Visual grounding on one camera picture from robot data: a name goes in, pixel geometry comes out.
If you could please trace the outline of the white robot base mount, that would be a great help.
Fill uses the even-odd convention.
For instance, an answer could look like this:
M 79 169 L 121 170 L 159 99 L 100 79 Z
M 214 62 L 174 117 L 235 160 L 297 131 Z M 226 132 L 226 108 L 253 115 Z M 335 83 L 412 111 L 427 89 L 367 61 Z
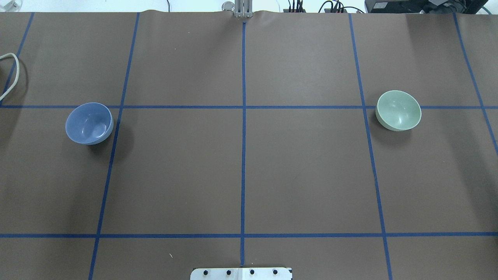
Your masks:
M 291 268 L 204 268 L 194 269 L 191 280 L 292 280 Z

